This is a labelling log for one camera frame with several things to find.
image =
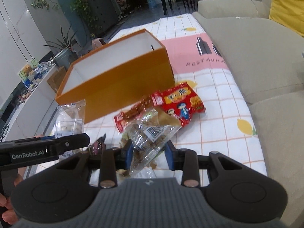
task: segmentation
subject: sofa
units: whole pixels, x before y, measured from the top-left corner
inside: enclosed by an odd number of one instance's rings
[[[193,13],[251,111],[268,176],[288,193],[281,220],[304,227],[304,38],[269,19],[271,0],[203,0]]]

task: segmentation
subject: yellow lemon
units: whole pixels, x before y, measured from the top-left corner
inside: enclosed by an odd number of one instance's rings
[[[196,31],[196,28],[194,28],[194,27],[187,27],[187,28],[182,29],[182,31],[193,32],[193,31]]]
[[[243,119],[238,119],[237,125],[238,125],[239,130],[242,133],[247,134],[247,135],[254,135],[253,134],[254,129],[252,128],[251,124],[248,121],[243,120]]]
[[[194,81],[190,81],[190,80],[179,81],[179,82],[176,83],[176,86],[179,85],[180,83],[183,83],[183,82],[187,82],[187,84],[188,84],[192,89],[194,89],[194,87],[197,86],[197,83],[195,83]]]

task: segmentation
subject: screw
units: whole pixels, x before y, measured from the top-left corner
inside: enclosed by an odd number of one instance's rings
[[[184,185],[189,188],[195,188],[199,185],[199,182],[194,179],[189,179],[184,182]]]
[[[100,182],[102,188],[112,188],[115,186],[115,183],[112,180],[104,180]]]

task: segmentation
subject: small cardboard box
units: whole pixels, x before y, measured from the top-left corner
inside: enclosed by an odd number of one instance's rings
[[[140,30],[73,62],[56,101],[63,105],[85,99],[87,123],[174,85],[166,48]]]
[[[47,83],[51,86],[55,93],[57,93],[66,73],[65,68],[60,67],[59,70],[53,73],[47,80]]]

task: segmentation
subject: yellow cushion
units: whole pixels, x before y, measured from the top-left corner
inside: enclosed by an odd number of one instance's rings
[[[269,18],[304,36],[304,0],[272,0]]]

